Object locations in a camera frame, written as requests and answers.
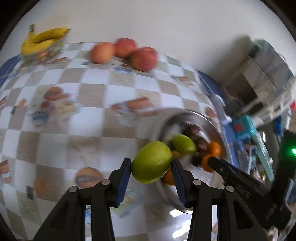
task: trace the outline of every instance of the blue object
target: blue object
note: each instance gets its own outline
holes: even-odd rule
[[[274,133],[276,135],[282,135],[282,128],[281,128],[281,116],[274,119]]]
[[[85,211],[85,223],[91,224],[91,212]]]
[[[179,200],[184,205],[184,207],[186,207],[186,204],[187,204],[186,188],[184,186],[184,182],[182,181],[181,174],[179,173],[180,170],[178,169],[177,164],[174,160],[172,161],[171,165],[172,165],[171,167],[172,174],[175,181],[175,186],[177,189]]]
[[[218,85],[217,82],[213,78],[211,78],[210,76],[208,76],[205,73],[200,72],[200,71],[198,71],[198,73],[203,78],[203,80],[207,83],[207,86],[206,86],[202,82],[204,89],[206,89],[206,91],[209,93],[213,92],[213,93],[221,96],[222,99],[225,101],[226,96],[225,96],[224,89],[220,85]],[[235,133],[234,133],[231,123],[225,124],[225,125],[223,125],[223,127],[225,129],[226,140],[230,144],[231,164],[233,166],[235,166],[236,168],[239,168],[239,158],[237,155],[237,150],[238,150],[238,146],[239,146],[238,142],[240,142],[240,141],[238,141],[237,138],[235,137]]]
[[[125,158],[124,161],[127,162],[125,169],[122,173],[121,180],[118,185],[118,193],[116,198],[116,205],[117,207],[122,203],[124,199],[124,195],[126,193],[126,188],[128,186],[128,181],[131,176],[131,160],[129,158]]]
[[[238,120],[232,122],[232,127],[238,140],[244,140],[257,133],[257,130],[248,115],[243,115]]]
[[[9,74],[12,72],[15,65],[20,61],[19,56],[14,56],[11,59],[7,60],[1,67],[0,67],[0,88],[7,80]]]
[[[35,126],[43,126],[49,120],[49,112],[47,110],[37,110],[33,114],[33,123]]]

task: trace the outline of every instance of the orange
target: orange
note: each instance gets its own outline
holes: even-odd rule
[[[161,178],[162,182],[168,185],[175,185],[175,181],[173,178],[172,170],[171,168],[168,169],[168,171],[163,175]]]
[[[221,155],[221,147],[216,141],[213,141],[208,145],[207,153],[212,154],[215,157],[219,157]]]
[[[203,158],[202,158],[202,168],[206,171],[206,172],[213,172],[214,170],[212,168],[210,168],[207,165],[208,160],[210,159],[210,157],[212,157],[212,154],[206,154]]]
[[[182,157],[181,153],[178,152],[178,151],[172,150],[171,152],[172,152],[172,156],[173,156],[173,158],[178,158],[178,159],[180,159],[180,158]]]

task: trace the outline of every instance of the blue gripper pad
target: blue gripper pad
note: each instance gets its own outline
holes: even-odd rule
[[[118,207],[122,203],[130,176],[131,160],[126,157],[120,169],[113,171],[109,177],[112,183],[112,189],[108,192],[110,207]]]
[[[179,165],[181,166],[180,161],[178,159],[177,160],[173,159],[172,164],[171,164],[171,166],[172,166],[171,168],[172,168],[172,174],[174,177],[178,197],[179,197],[180,202],[184,206],[186,206],[186,204],[187,204],[186,188],[185,188],[184,182],[182,180],[182,176],[180,173],[181,170],[179,169],[180,168]]]
[[[128,160],[128,162],[123,170],[121,180],[118,184],[118,194],[117,194],[117,199],[116,199],[116,204],[118,206],[122,203],[122,201],[124,199],[124,195],[126,193],[126,188],[128,186],[128,181],[131,176],[131,160],[129,158],[125,158],[124,161],[126,159]]]

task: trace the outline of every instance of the screw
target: screw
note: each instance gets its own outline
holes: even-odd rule
[[[199,179],[195,179],[195,180],[193,180],[193,184],[196,185],[196,186],[201,185],[201,183],[202,183],[202,181],[199,180]]]
[[[227,187],[226,187],[226,190],[227,190],[228,192],[233,192],[233,191],[234,191],[234,188],[233,188],[232,186],[227,186]]]
[[[69,192],[76,192],[78,190],[78,187],[72,186],[69,188]]]
[[[102,184],[103,185],[109,185],[110,184],[110,180],[109,179],[104,179],[104,180],[102,180]]]

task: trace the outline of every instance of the white wall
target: white wall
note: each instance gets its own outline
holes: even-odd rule
[[[296,72],[296,43],[260,0],[41,0],[7,39],[0,64],[19,54],[32,23],[37,33],[72,28],[68,42],[133,38],[216,80],[243,60],[249,37],[264,38]]]

